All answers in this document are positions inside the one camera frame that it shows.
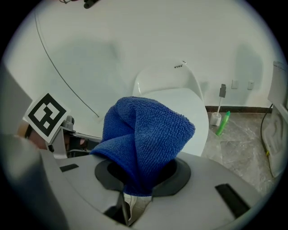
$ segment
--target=toilet brush holder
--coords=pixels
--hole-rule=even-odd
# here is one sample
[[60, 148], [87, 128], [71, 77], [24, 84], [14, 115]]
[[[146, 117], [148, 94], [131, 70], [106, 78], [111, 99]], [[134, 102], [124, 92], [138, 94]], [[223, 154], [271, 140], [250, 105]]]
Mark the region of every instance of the toilet brush holder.
[[221, 123], [221, 114], [220, 113], [212, 113], [210, 117], [209, 124], [219, 126]]

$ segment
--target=green bottle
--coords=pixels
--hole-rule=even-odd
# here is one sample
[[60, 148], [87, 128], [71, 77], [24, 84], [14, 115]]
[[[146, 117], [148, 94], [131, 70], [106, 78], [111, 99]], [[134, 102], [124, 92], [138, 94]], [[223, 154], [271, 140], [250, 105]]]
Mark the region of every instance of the green bottle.
[[220, 124], [220, 126], [219, 126], [219, 129], [218, 129], [217, 132], [216, 132], [216, 135], [217, 135], [217, 136], [220, 136], [221, 133], [223, 132], [223, 130], [224, 130], [224, 128], [225, 128], [225, 126], [226, 126], [226, 124], [227, 124], [227, 122], [228, 122], [228, 120], [229, 120], [229, 117], [230, 117], [230, 111], [228, 111], [228, 112], [226, 113], [225, 117], [223, 118], [223, 120], [222, 120], [222, 122], [221, 122], [221, 124]]

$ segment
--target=baseboard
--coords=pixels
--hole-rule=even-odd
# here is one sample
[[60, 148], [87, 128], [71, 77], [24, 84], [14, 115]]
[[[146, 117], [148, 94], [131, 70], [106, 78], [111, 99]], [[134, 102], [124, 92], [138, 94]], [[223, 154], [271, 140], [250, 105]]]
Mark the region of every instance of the baseboard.
[[[208, 113], [217, 112], [218, 106], [206, 106]], [[268, 113], [272, 112], [272, 108], [261, 108], [261, 107], [243, 107], [243, 106], [221, 106], [220, 112], [226, 113], [230, 111], [231, 113]]]

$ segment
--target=white wall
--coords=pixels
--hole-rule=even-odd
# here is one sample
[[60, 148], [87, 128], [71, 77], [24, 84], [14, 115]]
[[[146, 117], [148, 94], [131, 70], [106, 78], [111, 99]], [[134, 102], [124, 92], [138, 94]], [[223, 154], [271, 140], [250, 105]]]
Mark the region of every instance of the white wall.
[[[4, 58], [11, 74], [32, 99], [53, 90], [74, 114], [92, 122], [94, 114], [45, 56], [33, 17]], [[131, 95], [136, 75], [155, 60], [185, 60], [206, 106], [218, 105], [222, 83], [223, 105], [268, 107], [273, 61], [286, 63], [270, 30], [242, 1], [102, 0], [84, 9], [82, 1], [46, 0], [37, 8], [37, 24], [60, 74], [102, 116], [118, 98]], [[230, 89], [232, 79], [239, 80], [239, 89]], [[249, 80], [255, 81], [252, 91]], [[100, 133], [101, 125], [95, 131], [89, 122], [85, 131]]]

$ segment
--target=toilet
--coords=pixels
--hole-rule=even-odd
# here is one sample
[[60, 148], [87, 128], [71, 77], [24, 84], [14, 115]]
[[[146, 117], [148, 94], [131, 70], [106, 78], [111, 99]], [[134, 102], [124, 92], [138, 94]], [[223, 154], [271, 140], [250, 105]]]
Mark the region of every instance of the toilet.
[[195, 134], [182, 151], [201, 156], [209, 120], [199, 83], [185, 61], [166, 59], [148, 66], [137, 75], [132, 95], [154, 99], [187, 117]]

